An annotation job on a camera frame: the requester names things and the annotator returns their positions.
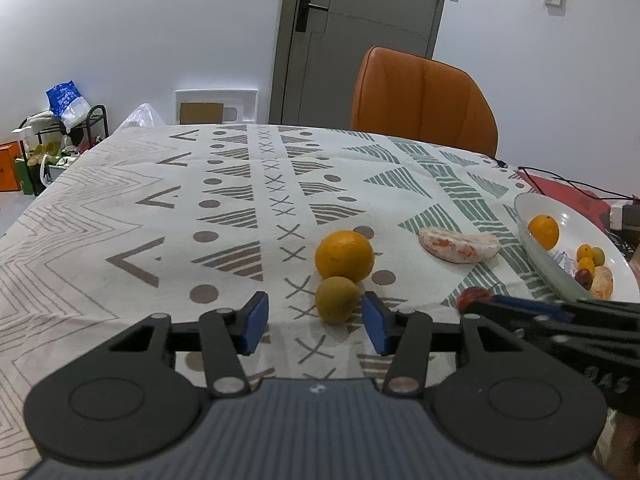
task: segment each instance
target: patterned tablecloth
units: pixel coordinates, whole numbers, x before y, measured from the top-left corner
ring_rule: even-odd
[[[82,156],[0,240],[0,476],[38,459],[22,420],[32,384],[153,312],[196,320],[258,290],[270,319],[242,358],[268,376],[380,380],[359,312],[340,328],[314,309],[314,251],[343,229],[376,252],[363,287],[391,308],[455,321],[461,290],[548,298],[516,237],[513,199],[530,188],[485,156],[421,142],[293,126],[128,129]],[[427,254],[422,226],[488,232],[477,265]],[[177,369],[204,384],[199,354]],[[434,355],[429,381],[452,370]]]

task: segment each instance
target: plastic bag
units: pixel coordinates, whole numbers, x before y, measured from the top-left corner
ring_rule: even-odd
[[[71,137],[69,137],[68,135],[62,136],[62,140],[60,140],[60,146],[62,147],[62,150],[64,152],[67,152],[67,153],[78,152],[78,147],[74,144],[74,142],[71,140]]]
[[[61,156],[61,150],[57,155],[47,155],[42,157],[40,163],[40,181],[44,187],[49,187],[51,183],[60,176],[60,174],[71,166],[76,160],[77,156]],[[46,167],[49,166],[49,174],[46,175]]]
[[[142,103],[129,114],[129,117],[124,119],[122,124],[116,128],[113,135],[119,133],[125,128],[137,128],[139,126],[142,126],[143,128],[151,126],[165,126],[165,123],[152,105],[149,103]]]
[[[65,125],[67,132],[86,119],[91,107],[73,81],[60,83],[47,90],[53,114]]]

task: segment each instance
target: door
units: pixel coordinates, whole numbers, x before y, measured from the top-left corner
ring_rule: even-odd
[[[386,46],[426,56],[437,4],[438,0],[297,0],[282,123],[347,129],[353,87],[366,51]]]

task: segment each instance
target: white bowl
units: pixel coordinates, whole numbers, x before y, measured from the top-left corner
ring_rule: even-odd
[[[624,256],[611,240],[591,221],[569,206],[537,193],[523,193],[514,202],[518,215],[520,241],[531,263],[553,291],[564,300],[593,299],[593,294],[573,278],[575,251],[582,244],[600,247],[605,265],[613,273],[612,301],[640,303],[638,282]],[[550,251],[545,251],[529,233],[529,222],[538,215],[553,217],[560,227],[560,239]]]

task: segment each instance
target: red cloth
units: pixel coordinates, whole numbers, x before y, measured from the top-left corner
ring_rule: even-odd
[[[599,200],[595,193],[585,190],[585,193],[594,197],[590,198],[575,189],[575,187],[568,186],[567,184],[562,184],[560,182],[556,182],[555,180],[542,178],[541,176],[531,176],[531,178],[528,178],[527,175],[525,175],[521,171],[519,171],[518,174],[525,182],[528,182],[536,192],[538,190],[532,183],[532,180],[540,186],[540,189],[547,196],[558,200],[558,202],[562,202],[572,209],[575,209],[577,212],[581,213],[583,216],[586,216],[589,220],[596,224],[599,229],[604,232],[607,231],[603,222],[603,218],[607,219],[609,217],[610,207],[609,204],[607,204],[603,200]]]

